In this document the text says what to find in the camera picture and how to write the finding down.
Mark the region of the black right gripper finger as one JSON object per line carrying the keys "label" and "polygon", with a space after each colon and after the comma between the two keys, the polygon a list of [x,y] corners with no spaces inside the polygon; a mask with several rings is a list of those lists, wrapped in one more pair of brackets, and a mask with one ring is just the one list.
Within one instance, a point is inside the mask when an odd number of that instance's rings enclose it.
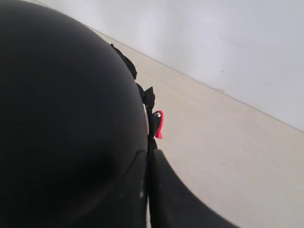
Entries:
{"label": "black right gripper finger", "polygon": [[235,228],[201,202],[180,180],[161,150],[149,155],[152,228]]}

